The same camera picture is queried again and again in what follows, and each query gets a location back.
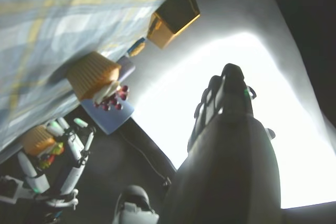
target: black cable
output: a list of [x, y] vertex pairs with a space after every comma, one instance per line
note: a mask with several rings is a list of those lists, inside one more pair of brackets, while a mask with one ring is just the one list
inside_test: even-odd
[[147, 160], [148, 164], [152, 167], [153, 171], [155, 171], [155, 173], [161, 177], [164, 181], [166, 181], [166, 177], [164, 177], [161, 173], [158, 172], [158, 170], [155, 169], [155, 167], [152, 165], [152, 163], [150, 162], [150, 160], [147, 158], [146, 154], [144, 154], [144, 152], [142, 150], [140, 150], [138, 147], [136, 147], [134, 144], [132, 144], [130, 141], [127, 140], [127, 138], [121, 133], [119, 132], [119, 134], [122, 136], [122, 138], [129, 143], [134, 149], [136, 149], [138, 152], [140, 152], [142, 154], [142, 156]]

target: white surface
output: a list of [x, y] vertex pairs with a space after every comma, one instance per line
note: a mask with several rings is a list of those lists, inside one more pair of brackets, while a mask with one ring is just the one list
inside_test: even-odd
[[148, 45], [129, 79], [136, 122], [176, 167], [210, 77], [239, 65], [275, 131], [281, 207], [335, 201], [336, 158], [301, 55], [274, 0], [197, 0], [201, 17], [164, 51]]

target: bright light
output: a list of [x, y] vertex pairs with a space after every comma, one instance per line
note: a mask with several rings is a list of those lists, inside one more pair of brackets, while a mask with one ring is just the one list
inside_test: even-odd
[[245, 82], [258, 97], [255, 118], [276, 133], [272, 141], [281, 180], [281, 207], [336, 200], [336, 157], [313, 124], [261, 42], [243, 33], [212, 42], [141, 97], [133, 115], [178, 168], [187, 157], [194, 110], [211, 76], [224, 65], [241, 67]]

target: dark floor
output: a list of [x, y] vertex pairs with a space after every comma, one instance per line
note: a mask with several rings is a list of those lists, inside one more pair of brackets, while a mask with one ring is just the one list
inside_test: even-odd
[[[67, 120], [80, 117], [89, 120], [81, 107], [67, 116]], [[165, 189], [160, 178], [147, 163], [146, 159], [127, 143], [117, 131], [106, 136], [99, 129], [91, 146], [92, 154], [77, 185], [79, 205], [76, 211], [67, 209], [62, 214], [62, 223], [103, 224], [111, 223], [119, 193], [127, 185], [142, 186], [148, 193], [151, 206], [160, 212]], [[55, 167], [61, 165], [61, 158]], [[57, 174], [57, 168], [50, 168], [50, 180]], [[16, 157], [0, 166], [1, 173], [20, 177]], [[17, 205], [0, 204], [0, 223], [21, 223], [29, 203], [21, 200]]]

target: plaid tablecloth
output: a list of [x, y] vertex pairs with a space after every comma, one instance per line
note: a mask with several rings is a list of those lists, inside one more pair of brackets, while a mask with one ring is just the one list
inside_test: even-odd
[[164, 0], [0, 0], [0, 151], [78, 106], [64, 78], [98, 51], [117, 61]]

